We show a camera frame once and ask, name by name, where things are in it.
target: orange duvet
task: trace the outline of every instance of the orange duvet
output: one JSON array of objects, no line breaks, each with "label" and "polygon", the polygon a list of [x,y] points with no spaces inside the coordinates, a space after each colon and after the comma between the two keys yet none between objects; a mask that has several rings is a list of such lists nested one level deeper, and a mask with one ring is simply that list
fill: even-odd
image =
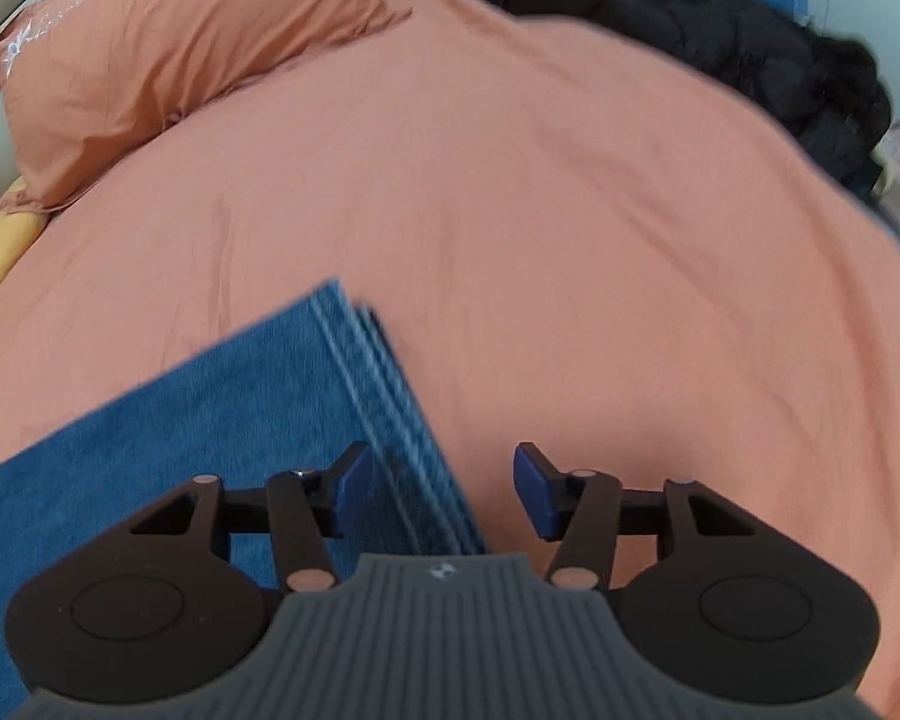
[{"label": "orange duvet", "polygon": [[900,718],[896,245],[650,50],[392,1],[405,23],[208,105],[50,225],[0,288],[0,461],[338,275],[494,549],[547,557],[521,440],[632,487],[700,479],[866,586],[862,694]]}]

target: yellow pillow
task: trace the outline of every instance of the yellow pillow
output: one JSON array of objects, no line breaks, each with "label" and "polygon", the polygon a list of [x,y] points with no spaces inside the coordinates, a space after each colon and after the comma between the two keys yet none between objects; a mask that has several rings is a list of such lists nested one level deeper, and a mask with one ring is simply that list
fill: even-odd
[{"label": "yellow pillow", "polygon": [[[24,189],[26,182],[23,178],[18,178],[7,192],[18,193]],[[40,237],[46,226],[46,214],[35,214],[30,211],[7,214],[0,210],[0,283],[17,264],[17,260]]]}]

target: bed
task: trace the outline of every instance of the bed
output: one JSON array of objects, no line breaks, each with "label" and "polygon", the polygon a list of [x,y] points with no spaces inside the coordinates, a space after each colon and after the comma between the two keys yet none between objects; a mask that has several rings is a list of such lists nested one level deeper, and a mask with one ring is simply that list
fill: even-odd
[{"label": "bed", "polygon": [[[666,57],[386,1],[412,13],[202,106],[50,223],[0,286],[0,463],[336,275],[493,549],[549,554],[521,440],[701,479],[874,597],[861,694],[900,720],[900,246]],[[17,172],[0,110],[0,194]]]}]

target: pink fabric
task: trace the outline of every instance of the pink fabric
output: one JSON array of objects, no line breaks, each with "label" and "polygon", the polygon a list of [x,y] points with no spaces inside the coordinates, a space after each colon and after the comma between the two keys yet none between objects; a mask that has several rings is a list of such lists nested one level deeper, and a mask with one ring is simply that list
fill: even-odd
[{"label": "pink fabric", "polygon": [[338,274],[493,548],[549,554],[521,440],[635,487],[701,479],[869,589],[862,693],[900,720],[896,245],[650,50],[389,1],[413,15],[207,106],[50,225],[0,288],[0,461]]},{"label": "pink fabric", "polygon": [[405,14],[382,0],[40,0],[0,34],[0,89],[26,191],[56,210],[208,100]]}]

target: black jacket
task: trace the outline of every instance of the black jacket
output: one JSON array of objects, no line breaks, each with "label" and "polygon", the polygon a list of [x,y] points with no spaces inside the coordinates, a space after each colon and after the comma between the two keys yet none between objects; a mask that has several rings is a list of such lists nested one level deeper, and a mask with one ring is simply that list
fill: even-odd
[{"label": "black jacket", "polygon": [[838,181],[890,126],[874,57],[756,0],[486,0],[515,16],[564,15],[612,29],[722,81],[783,124]]}]

